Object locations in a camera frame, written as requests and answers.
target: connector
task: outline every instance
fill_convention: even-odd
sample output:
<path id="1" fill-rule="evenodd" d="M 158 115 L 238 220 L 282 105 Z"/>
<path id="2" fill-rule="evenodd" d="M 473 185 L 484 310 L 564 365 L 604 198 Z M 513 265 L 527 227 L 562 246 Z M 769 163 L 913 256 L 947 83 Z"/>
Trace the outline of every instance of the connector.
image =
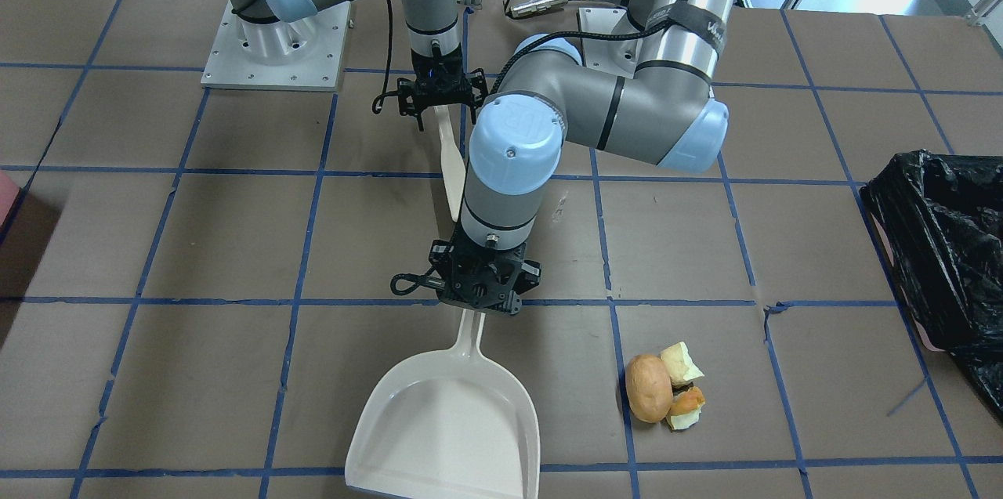
<path id="1" fill-rule="evenodd" d="M 514 5 L 512 18 L 513 20 L 522 20 L 524 17 L 540 15 L 552 9 L 558 9 L 568 2 L 569 0 L 530 0 L 530 2 Z"/>

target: dustpan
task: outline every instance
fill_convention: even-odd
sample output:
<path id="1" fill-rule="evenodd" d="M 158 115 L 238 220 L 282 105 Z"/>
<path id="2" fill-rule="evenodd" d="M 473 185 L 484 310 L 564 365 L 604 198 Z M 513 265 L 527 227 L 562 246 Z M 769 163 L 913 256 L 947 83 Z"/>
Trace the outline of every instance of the dustpan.
<path id="1" fill-rule="evenodd" d="M 464 310 L 452 348 L 384 375 L 348 449 L 349 487 L 409 499 L 537 499 L 537 410 L 515 375 L 480 354 L 483 321 Z"/>

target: red object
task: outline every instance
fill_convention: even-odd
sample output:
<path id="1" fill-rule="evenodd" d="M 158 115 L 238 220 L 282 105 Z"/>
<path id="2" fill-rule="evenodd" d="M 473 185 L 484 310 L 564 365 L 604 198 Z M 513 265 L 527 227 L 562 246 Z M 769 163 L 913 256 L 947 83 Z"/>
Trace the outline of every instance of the red object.
<path id="1" fill-rule="evenodd" d="M 0 171 L 0 224 L 10 216 L 11 207 L 14 207 L 14 201 L 20 193 L 21 188 L 18 188 L 7 174 Z"/>

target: metal mounting plate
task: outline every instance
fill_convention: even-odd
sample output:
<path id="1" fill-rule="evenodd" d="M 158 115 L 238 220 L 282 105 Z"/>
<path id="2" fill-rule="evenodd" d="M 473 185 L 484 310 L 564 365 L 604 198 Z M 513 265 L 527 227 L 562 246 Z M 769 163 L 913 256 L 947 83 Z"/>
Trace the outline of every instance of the metal mounting plate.
<path id="1" fill-rule="evenodd" d="M 318 13 L 318 34 L 311 43 L 289 54 L 287 63 L 264 64 L 248 54 L 239 35 L 239 20 L 227 4 L 206 61 L 202 84 L 223 89 L 287 89 L 335 91 L 345 51 L 351 3 L 339 3 Z"/>
<path id="2" fill-rule="evenodd" d="M 612 9 L 612 7 L 581 7 L 578 10 L 578 24 L 583 31 L 591 34 L 612 34 L 613 28 L 625 14 L 626 10 Z M 634 77 L 634 70 L 627 71 L 621 66 L 623 63 L 628 66 L 631 64 L 629 59 L 619 59 L 619 56 L 624 54 L 623 42 L 584 38 L 582 48 L 585 53 L 585 66 L 621 77 Z"/>

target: dustpan handle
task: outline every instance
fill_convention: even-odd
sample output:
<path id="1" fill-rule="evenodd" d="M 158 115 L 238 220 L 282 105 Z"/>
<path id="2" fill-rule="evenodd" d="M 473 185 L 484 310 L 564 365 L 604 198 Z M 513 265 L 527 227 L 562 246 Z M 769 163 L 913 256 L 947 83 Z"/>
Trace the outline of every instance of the dustpan handle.
<path id="1" fill-rule="evenodd" d="M 452 346 L 463 357 L 480 356 L 480 335 L 484 331 L 484 314 L 480 311 L 463 310 L 459 317 L 459 332 Z"/>

